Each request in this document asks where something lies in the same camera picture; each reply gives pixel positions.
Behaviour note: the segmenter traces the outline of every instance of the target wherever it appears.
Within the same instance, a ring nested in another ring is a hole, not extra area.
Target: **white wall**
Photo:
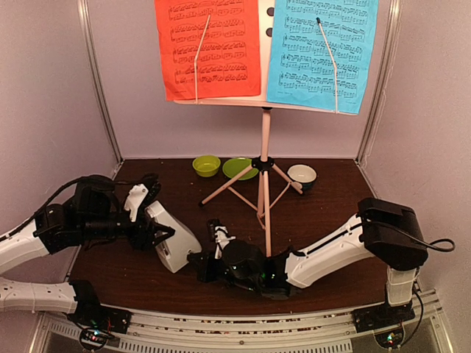
[[[64,182],[115,165],[93,93],[75,0],[0,1],[0,234]],[[3,277],[62,282],[71,252]],[[35,316],[0,313],[0,351],[25,352]]]
[[[456,240],[452,254],[429,252],[421,277],[438,290],[459,352],[471,346],[470,13],[469,1],[404,1],[386,105],[366,160],[380,197],[413,207],[426,240]]]
[[[356,157],[367,120],[389,14],[380,1],[369,87],[360,115],[273,110],[274,157]],[[165,101],[153,0],[90,1],[97,57],[125,157],[255,156],[261,110]]]

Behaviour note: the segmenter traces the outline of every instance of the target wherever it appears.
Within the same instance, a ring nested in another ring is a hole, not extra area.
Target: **blue sheet music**
[[[378,0],[277,0],[267,101],[358,114],[375,41]]]

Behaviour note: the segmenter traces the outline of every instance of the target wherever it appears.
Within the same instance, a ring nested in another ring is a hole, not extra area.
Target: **wooden music stand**
[[[299,183],[291,181],[289,177],[279,169],[275,161],[269,156],[269,139],[270,139],[270,124],[271,124],[271,110],[272,108],[285,108],[285,109],[295,109],[295,110],[310,110],[314,112],[331,112],[338,113],[338,103],[337,103],[337,94],[336,94],[336,109],[335,110],[323,110],[316,109],[311,107],[303,107],[298,105],[289,105],[289,104],[277,104],[270,103],[266,101],[266,91],[268,86],[268,76],[269,76],[269,64],[270,64],[270,54],[272,47],[272,38],[268,36],[267,29],[273,27],[273,15],[269,15],[269,9],[275,7],[275,0],[258,0],[258,15],[259,15],[259,29],[260,29],[260,60],[261,60],[261,94],[259,96],[246,96],[246,97],[224,97],[224,98],[210,98],[210,99],[198,99],[197,94],[197,80],[195,80],[195,92],[196,98],[194,100],[185,100],[185,101],[175,101],[178,104],[206,104],[206,105],[230,105],[230,106],[244,106],[244,107],[261,107],[263,109],[262,114],[262,146],[261,146],[261,155],[252,160],[252,165],[245,168],[234,178],[226,182],[206,199],[202,200],[199,205],[204,206],[211,199],[219,195],[222,191],[228,189],[233,192],[237,197],[242,201],[248,204],[257,212],[257,218],[261,226],[265,229],[265,241],[266,241],[266,256],[269,257],[272,255],[272,236],[271,236],[271,219],[270,219],[270,208],[273,207],[283,196],[283,194],[290,188],[293,187],[299,194],[302,194],[302,189]],[[205,30],[208,28],[210,21],[210,16],[206,22]],[[197,70],[197,58],[199,52],[195,56],[195,75]],[[258,204],[255,206],[252,202],[243,197],[240,193],[232,188],[232,184],[237,182],[245,174],[250,172],[252,169],[258,169],[259,173],[259,183],[258,183]],[[276,171],[284,180],[287,182],[284,190],[278,195],[278,197],[270,204],[269,196],[269,171],[273,169]]]

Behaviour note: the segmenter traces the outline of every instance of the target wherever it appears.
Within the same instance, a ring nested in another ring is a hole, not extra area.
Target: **dark wood surface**
[[[289,190],[272,209],[272,251],[303,248],[340,227],[357,211],[357,203],[371,192],[352,160],[277,160],[286,171],[304,163],[318,173],[314,188],[305,196]],[[224,181],[222,171],[212,178],[197,176],[191,160],[128,160],[117,179],[133,180],[149,172],[160,175],[158,200],[212,249],[206,221],[219,218],[231,235],[265,249],[264,231],[255,211],[226,190],[203,208],[198,202]],[[285,182],[270,174],[272,199]],[[238,182],[235,189],[256,202],[258,178]],[[129,190],[120,189],[124,198]],[[352,307],[383,300],[386,265],[375,258],[362,260],[329,274],[302,293],[285,301],[272,301],[221,283],[201,283],[186,266],[176,274],[165,269],[154,251],[133,251],[126,240],[79,253],[72,279],[87,279],[105,304],[167,313],[208,315],[264,315],[302,313]]]

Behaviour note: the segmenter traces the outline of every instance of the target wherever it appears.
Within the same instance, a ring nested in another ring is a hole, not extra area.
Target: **green bowl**
[[[233,158],[231,160],[228,160],[224,165],[222,166],[222,172],[224,175],[230,179],[235,177],[237,174],[239,174],[241,171],[243,171],[245,168],[247,168],[249,165],[252,164],[252,160],[250,158]],[[256,177],[258,174],[258,169],[252,169],[250,172],[245,174],[242,178],[239,180],[248,180],[253,177]]]
[[[216,175],[220,166],[221,160],[216,156],[201,156],[193,161],[196,174],[204,178]]]

